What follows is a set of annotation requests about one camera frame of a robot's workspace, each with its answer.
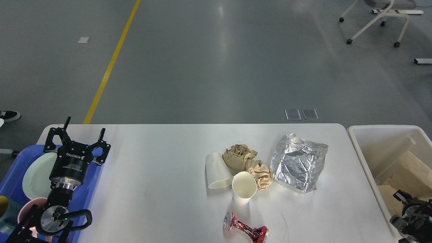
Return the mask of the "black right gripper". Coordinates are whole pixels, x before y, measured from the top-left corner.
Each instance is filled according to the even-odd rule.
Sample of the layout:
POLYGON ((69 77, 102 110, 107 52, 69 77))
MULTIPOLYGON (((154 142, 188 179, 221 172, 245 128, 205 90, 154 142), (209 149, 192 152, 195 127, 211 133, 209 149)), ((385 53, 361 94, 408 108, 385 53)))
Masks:
POLYGON ((399 215, 392 216, 390 224, 400 234, 410 236, 418 243, 430 243, 432 237, 431 200, 412 200, 412 195, 402 190, 396 191, 393 197, 400 201, 404 207, 402 217, 399 215))

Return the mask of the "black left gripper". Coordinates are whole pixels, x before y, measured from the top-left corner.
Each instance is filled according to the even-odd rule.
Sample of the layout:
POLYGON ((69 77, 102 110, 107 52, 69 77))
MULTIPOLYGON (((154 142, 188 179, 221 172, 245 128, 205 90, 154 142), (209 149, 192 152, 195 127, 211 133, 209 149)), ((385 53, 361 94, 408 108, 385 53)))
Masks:
POLYGON ((66 131, 70 121, 71 117, 67 117, 63 127, 50 128, 45 140, 43 152, 57 153, 49 175, 53 188, 77 188, 83 185, 89 164, 93 162, 97 166, 103 165, 111 149, 111 145, 103 140, 105 128, 101 129, 98 140, 91 145, 72 142, 66 131), (58 149, 53 142, 55 135, 59 136, 62 143, 58 149), (102 153, 94 157, 92 152, 98 148, 102 149, 102 153))

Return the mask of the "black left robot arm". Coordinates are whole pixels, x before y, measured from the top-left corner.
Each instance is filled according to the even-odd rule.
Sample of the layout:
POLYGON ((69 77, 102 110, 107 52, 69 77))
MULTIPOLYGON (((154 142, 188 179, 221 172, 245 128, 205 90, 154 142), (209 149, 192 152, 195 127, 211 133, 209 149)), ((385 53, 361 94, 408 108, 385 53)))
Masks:
POLYGON ((34 236, 33 227, 37 234, 66 243, 71 232, 81 231, 92 224, 90 210, 72 211, 70 203, 74 191, 84 185, 90 165, 101 166, 106 162, 111 145, 104 140, 105 128, 91 145, 72 140, 67 133, 70 120, 71 117, 67 117, 62 127, 50 128, 43 146, 44 153, 56 155, 48 177, 51 189, 46 202, 42 206, 31 205, 6 239, 7 243, 48 242, 34 236))

